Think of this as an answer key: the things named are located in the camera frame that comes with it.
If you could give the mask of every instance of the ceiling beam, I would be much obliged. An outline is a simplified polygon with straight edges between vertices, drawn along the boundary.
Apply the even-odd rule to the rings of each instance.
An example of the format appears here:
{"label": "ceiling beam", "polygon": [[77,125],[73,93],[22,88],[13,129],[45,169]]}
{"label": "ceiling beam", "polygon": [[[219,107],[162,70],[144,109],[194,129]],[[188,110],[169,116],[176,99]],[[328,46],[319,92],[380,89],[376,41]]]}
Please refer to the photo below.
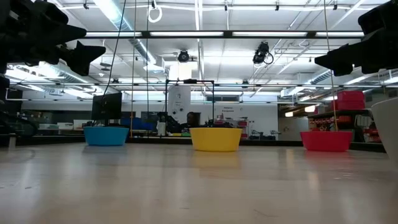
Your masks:
{"label": "ceiling beam", "polygon": [[[134,32],[89,31],[82,39],[131,39]],[[161,30],[136,31],[136,39],[307,39],[326,40],[324,30]],[[360,30],[333,30],[329,39],[358,39],[364,35]]]}

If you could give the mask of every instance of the black equipment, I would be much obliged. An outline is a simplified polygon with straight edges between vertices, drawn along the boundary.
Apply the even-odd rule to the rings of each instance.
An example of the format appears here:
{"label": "black equipment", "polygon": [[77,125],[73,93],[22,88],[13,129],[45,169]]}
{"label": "black equipment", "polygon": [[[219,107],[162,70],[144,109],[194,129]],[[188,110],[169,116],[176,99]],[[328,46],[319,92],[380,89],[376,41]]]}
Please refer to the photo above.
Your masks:
{"label": "black equipment", "polygon": [[187,62],[189,61],[189,54],[187,50],[182,50],[180,54],[178,55],[178,61],[179,62]]}
{"label": "black equipment", "polygon": [[113,93],[93,97],[91,119],[107,120],[122,117],[122,93]]}
{"label": "black equipment", "polygon": [[398,68],[398,2],[386,2],[358,19],[364,37],[360,43],[344,45],[315,63],[333,70],[335,76],[348,75],[353,67],[362,66],[364,74],[380,69]]}
{"label": "black equipment", "polygon": [[11,134],[22,138],[29,138],[37,133],[37,126],[16,116],[11,116],[0,111],[0,134]]}
{"label": "black equipment", "polygon": [[67,23],[68,16],[47,1],[1,0],[0,73],[6,72],[8,63],[56,65],[62,59],[74,72],[87,76],[90,62],[106,49],[79,41],[75,49],[68,49],[65,43],[84,37],[86,30]]}
{"label": "black equipment", "polygon": [[253,57],[254,64],[260,65],[263,62],[266,63],[267,65],[272,64],[274,62],[274,56],[269,52],[268,42],[261,42]]}

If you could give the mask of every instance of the light fixture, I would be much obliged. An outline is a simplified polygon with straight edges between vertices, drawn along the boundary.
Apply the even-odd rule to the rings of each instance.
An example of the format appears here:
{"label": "light fixture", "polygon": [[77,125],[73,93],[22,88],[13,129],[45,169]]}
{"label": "light fixture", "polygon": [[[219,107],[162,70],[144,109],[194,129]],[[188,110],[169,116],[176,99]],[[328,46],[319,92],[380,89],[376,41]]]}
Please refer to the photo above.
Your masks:
{"label": "light fixture", "polygon": [[69,95],[77,96],[80,98],[92,98],[93,97],[93,95],[90,95],[88,93],[85,93],[85,92],[79,91],[79,90],[68,89],[68,90],[64,90],[64,92],[68,93]]}
{"label": "light fixture", "polygon": [[293,112],[287,112],[286,114],[285,114],[285,117],[286,118],[291,118],[293,116]]}
{"label": "light fixture", "polygon": [[44,92],[44,89],[42,89],[42,88],[40,88],[38,86],[33,86],[33,85],[26,85],[26,86],[25,85],[21,85],[21,86],[23,86],[25,88],[30,88],[31,90]]}
{"label": "light fixture", "polygon": [[358,32],[317,32],[315,35],[317,37],[363,37],[363,32],[358,31]]}
{"label": "light fixture", "polygon": [[242,85],[248,85],[249,84],[249,81],[247,80],[247,79],[244,79],[243,81],[242,81]]}
{"label": "light fixture", "polygon": [[154,37],[191,37],[191,36],[211,36],[220,37],[224,35],[224,32],[218,31],[188,31],[188,32],[151,32],[151,36]]}
{"label": "light fixture", "polygon": [[259,36],[259,37],[305,37],[307,32],[233,32],[235,37],[245,37],[245,36]]}
{"label": "light fixture", "polygon": [[113,2],[113,0],[94,0],[94,3],[101,9],[108,19],[115,21],[121,17],[120,8]]}
{"label": "light fixture", "polygon": [[141,37],[141,32],[87,32],[86,37]]}
{"label": "light fixture", "polygon": [[315,105],[304,108],[304,111],[307,113],[313,113],[315,111]]}
{"label": "light fixture", "polygon": [[187,62],[189,61],[189,54],[187,50],[181,50],[180,54],[178,55],[179,62]]}
{"label": "light fixture", "polygon": [[267,65],[270,65],[274,62],[274,56],[269,53],[268,42],[261,42],[253,56],[253,63],[255,65],[260,65],[263,62]]}

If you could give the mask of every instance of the computer monitor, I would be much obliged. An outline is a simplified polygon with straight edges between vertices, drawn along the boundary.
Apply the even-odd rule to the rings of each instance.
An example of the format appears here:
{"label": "computer monitor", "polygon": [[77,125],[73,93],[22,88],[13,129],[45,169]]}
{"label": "computer monitor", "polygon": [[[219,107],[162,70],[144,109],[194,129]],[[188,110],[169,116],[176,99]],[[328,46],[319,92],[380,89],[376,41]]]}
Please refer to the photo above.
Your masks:
{"label": "computer monitor", "polygon": [[91,119],[120,119],[122,116],[122,93],[113,93],[93,97]]}

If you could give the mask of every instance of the ceiling light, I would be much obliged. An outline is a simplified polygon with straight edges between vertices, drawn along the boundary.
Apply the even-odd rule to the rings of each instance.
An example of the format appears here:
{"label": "ceiling light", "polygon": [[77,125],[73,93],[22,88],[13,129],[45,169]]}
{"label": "ceiling light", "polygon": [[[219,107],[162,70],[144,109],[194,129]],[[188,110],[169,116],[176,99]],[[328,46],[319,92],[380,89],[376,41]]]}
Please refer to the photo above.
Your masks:
{"label": "ceiling light", "polygon": [[363,32],[317,32],[317,37],[363,37]]}
{"label": "ceiling light", "polygon": [[90,95],[88,93],[85,93],[83,91],[79,91],[79,90],[64,90],[65,93],[68,93],[69,95],[73,95],[73,96],[77,96],[80,98],[92,98],[93,95]]}
{"label": "ceiling light", "polygon": [[285,117],[286,118],[291,118],[293,116],[293,112],[287,112],[286,114],[285,114]]}
{"label": "ceiling light", "polygon": [[188,32],[151,32],[151,36],[154,37],[191,37],[191,36],[211,36],[211,37],[220,37],[224,35],[224,32],[217,31],[188,31]]}
{"label": "ceiling light", "polygon": [[35,91],[41,91],[44,92],[44,89],[38,87],[38,86],[33,86],[33,85],[27,85],[27,86],[23,86],[25,88],[30,88],[31,90],[35,90]]}
{"label": "ceiling light", "polygon": [[304,108],[304,111],[307,113],[313,113],[315,111],[315,105]]}
{"label": "ceiling light", "polygon": [[233,36],[246,37],[246,36],[259,36],[259,37],[305,37],[307,32],[233,32]]}
{"label": "ceiling light", "polygon": [[179,62],[187,62],[189,61],[189,54],[187,50],[181,50],[180,54],[178,55]]}
{"label": "ceiling light", "polygon": [[94,0],[94,3],[108,19],[115,21],[121,17],[120,8],[118,8],[113,0]]}
{"label": "ceiling light", "polygon": [[141,37],[141,32],[87,32],[86,37]]}

